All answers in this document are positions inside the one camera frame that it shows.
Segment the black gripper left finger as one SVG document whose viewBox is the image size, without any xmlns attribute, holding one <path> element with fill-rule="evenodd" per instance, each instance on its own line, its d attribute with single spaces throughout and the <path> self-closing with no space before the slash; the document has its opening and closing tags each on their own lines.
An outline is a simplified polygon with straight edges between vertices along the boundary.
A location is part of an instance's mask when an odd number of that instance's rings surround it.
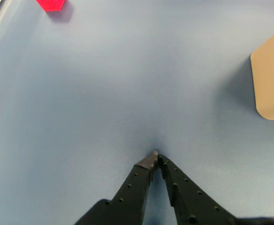
<svg viewBox="0 0 274 225">
<path fill-rule="evenodd" d="M 148 189 L 158 166 L 158 152 L 136 163 L 112 200 L 98 201 L 77 225 L 143 224 Z"/>
</svg>

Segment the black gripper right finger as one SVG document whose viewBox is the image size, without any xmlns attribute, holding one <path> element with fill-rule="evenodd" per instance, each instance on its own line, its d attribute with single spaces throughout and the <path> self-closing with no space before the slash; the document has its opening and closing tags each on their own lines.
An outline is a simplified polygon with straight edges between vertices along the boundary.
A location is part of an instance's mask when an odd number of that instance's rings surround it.
<svg viewBox="0 0 274 225">
<path fill-rule="evenodd" d="M 178 166 L 164 155 L 158 157 L 171 207 L 179 225 L 234 225 L 236 217 L 223 209 Z"/>
</svg>

